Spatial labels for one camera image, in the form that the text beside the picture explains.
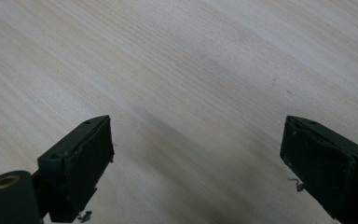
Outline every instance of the circular hole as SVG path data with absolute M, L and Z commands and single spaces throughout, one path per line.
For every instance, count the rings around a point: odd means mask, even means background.
M 50 157 L 51 157 L 53 160 L 57 160 L 57 159 L 60 158 L 60 155 L 57 154 L 57 153 L 54 153 L 54 154 L 52 154 Z
M 0 178 L 0 189 L 5 189 L 7 187 L 10 187 L 11 185 L 19 181 L 19 179 L 20 177 L 17 175 L 9 175 Z

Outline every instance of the light wood tabletop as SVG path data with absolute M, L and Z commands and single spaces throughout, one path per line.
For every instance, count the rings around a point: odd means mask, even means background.
M 358 1 L 0 1 L 0 174 L 101 115 L 89 223 L 337 223 L 279 152 L 287 115 L 358 143 Z

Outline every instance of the wooden table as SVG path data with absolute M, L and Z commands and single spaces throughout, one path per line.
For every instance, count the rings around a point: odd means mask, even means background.
M 0 1 L 0 174 L 106 114 L 89 223 L 337 223 L 279 151 L 286 115 L 358 143 L 358 1 Z

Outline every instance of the wooden surface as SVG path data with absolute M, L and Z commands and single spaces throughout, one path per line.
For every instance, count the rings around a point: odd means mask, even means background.
M 286 115 L 358 143 L 358 1 L 0 1 L 0 174 L 105 114 L 89 223 L 336 223 L 279 151 Z

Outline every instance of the black object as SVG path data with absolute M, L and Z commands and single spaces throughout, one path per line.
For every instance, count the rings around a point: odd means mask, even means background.
M 73 222 L 113 162 L 110 118 L 86 120 L 38 158 L 39 170 L 0 175 L 0 223 Z
M 281 158 L 332 218 L 358 223 L 358 145 L 315 121 L 288 116 Z

